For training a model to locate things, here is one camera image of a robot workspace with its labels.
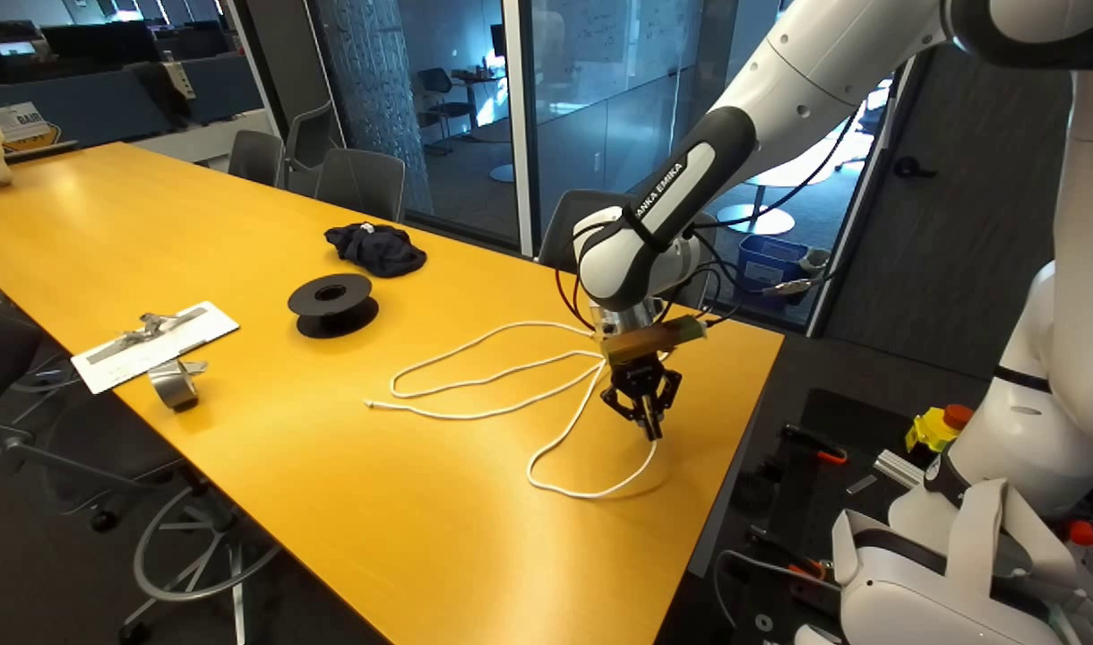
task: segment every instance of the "office chair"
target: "office chair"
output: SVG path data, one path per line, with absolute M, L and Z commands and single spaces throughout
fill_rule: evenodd
M 189 124 L 195 106 L 189 100 L 175 89 L 172 76 L 157 59 L 134 59 L 125 71 L 142 85 L 150 103 L 165 115 L 172 130 Z
M 282 181 L 282 138 L 257 130 L 239 130 L 230 145 L 230 174 L 279 187 Z
M 346 145 L 334 103 L 328 100 L 312 109 L 297 109 L 287 130 L 282 187 L 293 193 L 317 193 L 320 168 L 330 145 Z
M 423 124 L 440 124 L 440 138 L 447 138 L 447 124 L 451 119 L 470 119 L 472 103 L 470 100 L 447 100 L 451 93 L 451 76 L 445 66 L 423 66 L 415 71 L 420 85 L 423 85 L 423 109 L 420 123 Z
M 390 154 L 334 145 L 328 150 L 317 198 L 403 222 L 406 164 Z
M 575 257 L 575 226 L 611 203 L 624 203 L 624 193 L 605 193 L 605 191 L 570 191 L 558 198 L 553 222 L 545 228 L 539 262 L 562 269 L 562 273 L 578 273 L 578 257 Z
M 22 382 L 36 355 L 39 332 L 0 310 L 0 407 L 9 407 L 12 385 Z M 142 489 L 182 482 L 139 532 L 134 573 L 150 598 L 131 613 L 119 637 L 139 640 L 146 635 L 142 616 L 157 601 L 202 601 L 233 591 L 233 627 L 237 640 L 245 640 L 245 582 L 279 548 L 223 495 L 202 482 L 199 474 L 189 474 L 116 395 L 89 396 L 84 382 L 74 382 L 53 385 L 49 396 L 56 396 L 49 422 L 13 422 L 0 414 L 0 465 L 9 463 L 12 468 L 27 458 L 39 458 L 43 482 L 64 513 L 92 510 L 92 526 L 110 530 L 110 496 L 142 496 Z

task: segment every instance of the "door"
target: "door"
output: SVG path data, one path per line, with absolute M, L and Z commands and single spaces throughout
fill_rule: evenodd
M 822 332 L 985 377 L 1049 262 L 1063 71 L 928 54 Z

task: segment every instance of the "computer monitor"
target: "computer monitor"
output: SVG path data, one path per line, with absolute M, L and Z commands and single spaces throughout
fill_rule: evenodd
M 43 39 L 36 20 L 0 20 L 0 41 Z
M 0 41 L 0 57 L 39 57 L 31 39 Z
M 86 59 L 104 66 L 163 57 L 146 20 L 48 23 L 43 39 L 60 59 Z
M 233 51 L 233 41 L 218 20 L 185 20 L 178 33 L 169 37 L 169 51 L 175 57 L 214 57 Z
M 507 23 L 489 23 L 489 37 L 496 41 L 496 57 L 507 57 Z

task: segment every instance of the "black chair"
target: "black chair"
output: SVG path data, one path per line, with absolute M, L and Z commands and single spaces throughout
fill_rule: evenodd
M 169 119 L 172 130 L 185 130 L 195 109 L 189 100 L 175 89 L 163 59 L 134 59 L 125 71 L 142 85 L 150 103 Z
M 195 123 L 230 123 L 239 109 L 257 109 L 261 93 L 245 54 L 182 59 L 195 85 Z
M 334 145 L 323 162 L 317 198 L 403 222 L 406 164 L 390 154 Z
M 470 100 L 451 100 L 451 76 L 445 66 L 423 66 L 415 71 L 420 89 L 423 89 L 423 124 L 440 124 L 440 138 L 451 137 L 451 119 L 470 119 L 472 103 Z
M 245 582 L 279 551 L 245 513 L 214 495 L 182 458 L 146 428 L 119 396 L 89 396 L 78 378 L 19 385 L 36 364 L 36 324 L 0 310 L 0 474 L 39 458 L 39 476 L 64 513 L 89 510 L 92 530 L 110 530 L 116 496 L 178 487 L 146 521 L 134 555 L 134 575 L 146 601 L 119 627 L 122 640 L 146 635 L 157 601 L 202 601 L 233 591 L 237 640 L 249 640 Z M 31 422 L 31 406 L 9 396 L 36 395 L 53 407 Z
M 330 145 L 346 145 L 334 103 L 297 109 L 287 130 L 282 187 L 293 193 L 317 193 L 323 156 Z
M 578 257 L 575 257 L 575 226 L 611 203 L 624 203 L 624 193 L 605 193 L 605 191 L 570 191 L 558 198 L 553 222 L 545 228 L 539 262 L 575 273 Z
M 239 130 L 230 145 L 230 174 L 250 181 L 279 187 L 282 181 L 282 138 L 257 130 Z

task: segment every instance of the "gray chair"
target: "gray chair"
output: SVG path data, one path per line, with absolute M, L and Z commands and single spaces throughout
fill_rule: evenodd
M 64 513 L 89 510 L 92 530 L 110 530 L 110 496 L 142 496 L 146 487 L 178 489 L 156 513 L 134 555 L 134 575 L 146 601 L 119 627 L 122 640 L 146 635 L 146 609 L 157 601 L 202 601 L 233 591 L 237 640 L 245 627 L 245 582 L 279 551 L 245 513 L 202 482 L 182 458 L 146 428 L 116 395 L 89 396 L 84 382 L 39 385 L 53 396 L 53 420 L 31 422 L 28 406 L 13 414 L 12 395 L 39 355 L 36 324 L 0 310 L 0 474 L 39 458 L 43 482 Z
M 605 191 L 570 191 L 558 198 L 553 222 L 545 228 L 539 262 L 575 273 L 578 257 L 575 257 L 575 226 L 611 203 L 624 203 L 624 193 L 605 193 Z
M 279 187 L 282 181 L 282 138 L 257 130 L 239 130 L 230 145 L 230 174 L 250 181 Z
M 323 162 L 317 198 L 403 222 L 406 164 L 395 154 L 334 145 Z
M 297 109 L 287 124 L 287 168 L 282 187 L 293 193 L 317 193 L 328 150 L 346 145 L 334 103 Z

